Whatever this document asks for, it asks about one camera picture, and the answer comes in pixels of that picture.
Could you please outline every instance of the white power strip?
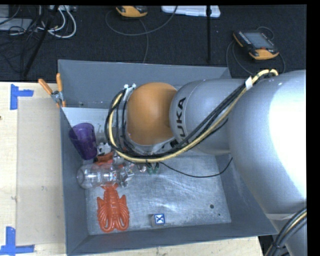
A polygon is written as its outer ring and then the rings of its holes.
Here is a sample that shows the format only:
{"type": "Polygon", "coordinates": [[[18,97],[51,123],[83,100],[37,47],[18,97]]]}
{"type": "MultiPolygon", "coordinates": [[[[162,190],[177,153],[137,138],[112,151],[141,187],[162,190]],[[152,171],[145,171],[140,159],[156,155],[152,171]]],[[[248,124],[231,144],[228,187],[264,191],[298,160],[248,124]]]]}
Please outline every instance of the white power strip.
{"type": "MultiPolygon", "coordinates": [[[[210,17],[218,18],[220,17],[220,10],[218,5],[211,5],[211,15],[210,17]]],[[[175,5],[162,5],[161,9],[165,13],[173,13],[175,10],[175,5]]],[[[187,16],[207,16],[207,6],[206,5],[182,5],[178,6],[176,14],[184,14],[187,16]]]]}
{"type": "MultiPolygon", "coordinates": [[[[49,5],[49,10],[53,11],[55,8],[54,4],[49,5]]],[[[60,11],[69,11],[69,12],[76,12],[78,9],[77,5],[59,5],[59,10],[60,11]]]]}

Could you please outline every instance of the yellow cable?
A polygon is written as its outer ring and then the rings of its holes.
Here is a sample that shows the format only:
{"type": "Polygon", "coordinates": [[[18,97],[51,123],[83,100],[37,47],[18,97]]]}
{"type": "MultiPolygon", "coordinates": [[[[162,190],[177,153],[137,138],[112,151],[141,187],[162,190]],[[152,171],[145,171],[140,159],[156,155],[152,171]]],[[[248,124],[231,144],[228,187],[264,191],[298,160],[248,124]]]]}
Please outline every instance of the yellow cable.
{"type": "MultiPolygon", "coordinates": [[[[257,75],[255,75],[252,78],[252,83],[254,84],[261,76],[268,74],[268,73],[274,73],[276,76],[278,75],[278,72],[275,69],[265,69],[260,71],[257,75]]],[[[118,155],[126,160],[129,160],[131,162],[136,162],[136,163],[156,163],[156,162],[161,162],[161,161],[165,161],[171,158],[174,158],[186,151],[188,151],[190,148],[194,147],[195,145],[197,145],[198,143],[200,143],[203,139],[205,139],[225,118],[226,116],[231,112],[231,110],[233,109],[233,107],[235,106],[235,104],[238,102],[238,100],[242,97],[242,95],[247,91],[246,88],[244,88],[241,93],[235,98],[235,100],[230,104],[230,106],[227,108],[227,110],[218,118],[218,120],[211,125],[208,130],[206,130],[203,134],[201,134],[198,138],[196,138],[194,141],[192,141],[191,143],[189,143],[188,145],[186,145],[185,147],[181,148],[180,150],[178,150],[177,152],[174,152],[172,154],[166,155],[166,156],[162,156],[162,157],[158,157],[158,158],[150,158],[150,159],[145,159],[145,158],[136,158],[136,157],[131,157],[128,156],[122,152],[119,152],[116,150],[116,152],[118,153],[118,155]]],[[[115,99],[112,107],[114,107],[118,101],[120,100],[120,97],[123,95],[120,94],[118,95],[118,97],[115,99]]],[[[108,121],[108,131],[109,131],[109,136],[110,136],[110,141],[111,143],[116,147],[116,143],[113,137],[113,133],[112,133],[112,120],[113,120],[113,116],[114,116],[114,111],[112,111],[112,113],[110,114],[109,117],[109,121],[108,121]]]]}
{"type": "Polygon", "coordinates": [[[300,222],[303,218],[305,218],[307,216],[307,212],[304,212],[294,223],[292,223],[292,225],[288,228],[287,232],[284,234],[284,236],[286,234],[289,233],[290,230],[292,230],[298,222],[300,222]]]}

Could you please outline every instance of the purple cup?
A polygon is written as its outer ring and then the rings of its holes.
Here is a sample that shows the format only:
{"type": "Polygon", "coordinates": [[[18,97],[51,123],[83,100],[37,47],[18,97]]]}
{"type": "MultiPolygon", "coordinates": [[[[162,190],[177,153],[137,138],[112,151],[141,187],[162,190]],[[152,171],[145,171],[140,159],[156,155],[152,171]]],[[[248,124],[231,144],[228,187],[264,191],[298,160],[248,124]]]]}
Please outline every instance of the purple cup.
{"type": "Polygon", "coordinates": [[[82,159],[90,160],[97,156],[95,128],[91,123],[83,122],[72,127],[69,138],[82,159]]]}

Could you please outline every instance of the small object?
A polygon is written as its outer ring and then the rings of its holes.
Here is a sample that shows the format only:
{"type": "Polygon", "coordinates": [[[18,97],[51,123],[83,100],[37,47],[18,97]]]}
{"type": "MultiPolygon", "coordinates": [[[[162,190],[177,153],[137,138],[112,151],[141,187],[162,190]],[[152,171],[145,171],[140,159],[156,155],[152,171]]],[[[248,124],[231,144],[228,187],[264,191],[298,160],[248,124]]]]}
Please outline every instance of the small object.
{"type": "Polygon", "coordinates": [[[145,173],[147,171],[147,165],[145,163],[137,162],[136,167],[141,173],[145,173]]]}
{"type": "Polygon", "coordinates": [[[10,94],[10,110],[18,109],[18,97],[32,97],[33,95],[33,90],[19,90],[19,87],[12,83],[10,94]]]}
{"type": "Polygon", "coordinates": [[[233,32],[233,37],[255,60],[269,60],[279,54],[274,43],[264,33],[257,30],[237,30],[233,32]]]}
{"type": "Polygon", "coordinates": [[[158,162],[147,163],[146,166],[147,166],[148,174],[156,174],[159,171],[159,167],[160,167],[158,162]]]}
{"type": "Polygon", "coordinates": [[[115,9],[126,18],[140,18],[148,14],[148,8],[145,5],[117,5],[115,9]]]}
{"type": "Polygon", "coordinates": [[[135,83],[133,83],[131,86],[129,86],[128,84],[125,84],[124,86],[125,92],[124,92],[124,96],[123,96],[123,102],[126,102],[129,95],[131,95],[131,93],[133,92],[134,89],[136,89],[137,85],[135,83]]]}
{"type": "Polygon", "coordinates": [[[16,230],[11,227],[5,227],[5,245],[0,247],[0,255],[15,256],[16,254],[33,253],[35,245],[16,246],[16,230]]]}
{"type": "Polygon", "coordinates": [[[97,147],[97,150],[98,150],[98,155],[103,156],[105,154],[110,153],[112,148],[108,143],[100,142],[97,147]]]}
{"type": "Polygon", "coordinates": [[[101,230],[109,233],[114,229],[125,231],[129,227],[129,210],[126,196],[119,198],[118,184],[101,186],[104,189],[103,200],[97,197],[97,219],[101,230]]]}
{"type": "Polygon", "coordinates": [[[125,159],[118,155],[117,152],[114,152],[112,160],[113,164],[116,166],[122,165],[125,162],[125,159]]]}
{"type": "Polygon", "coordinates": [[[110,152],[108,154],[97,155],[93,162],[97,165],[102,165],[103,163],[112,163],[113,162],[114,153],[110,152]]]}
{"type": "Polygon", "coordinates": [[[83,189],[94,189],[98,186],[113,185],[118,178],[117,170],[111,163],[88,163],[82,165],[76,173],[78,184],[83,189]]]}
{"type": "Polygon", "coordinates": [[[91,123],[83,122],[73,126],[69,138],[82,159],[90,160],[97,156],[95,128],[91,123]]]}
{"type": "Polygon", "coordinates": [[[165,215],[163,213],[157,213],[152,215],[152,226],[163,226],[166,223],[165,215]]]}
{"type": "Polygon", "coordinates": [[[134,172],[129,166],[124,166],[122,171],[119,172],[118,183],[121,185],[121,187],[126,187],[128,185],[128,181],[132,180],[134,175],[134,172]]]}
{"type": "Polygon", "coordinates": [[[56,106],[62,106],[65,107],[66,106],[66,101],[64,98],[64,95],[62,93],[62,83],[61,81],[58,82],[60,74],[58,76],[57,74],[57,85],[58,85],[58,90],[53,91],[50,86],[46,83],[45,80],[43,80],[42,78],[38,79],[38,83],[43,87],[43,89],[51,96],[51,98],[53,99],[53,101],[56,103],[56,106]]]}

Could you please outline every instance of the clear plastic bottle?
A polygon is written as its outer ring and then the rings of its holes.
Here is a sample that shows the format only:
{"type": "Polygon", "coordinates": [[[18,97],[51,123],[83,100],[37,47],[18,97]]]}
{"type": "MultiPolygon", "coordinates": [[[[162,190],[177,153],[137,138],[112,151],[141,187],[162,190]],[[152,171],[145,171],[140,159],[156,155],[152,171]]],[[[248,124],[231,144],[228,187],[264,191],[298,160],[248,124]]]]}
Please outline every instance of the clear plastic bottle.
{"type": "Polygon", "coordinates": [[[79,168],[76,179],[83,189],[96,188],[104,184],[112,185],[117,181],[117,170],[111,163],[88,163],[79,168]]]}

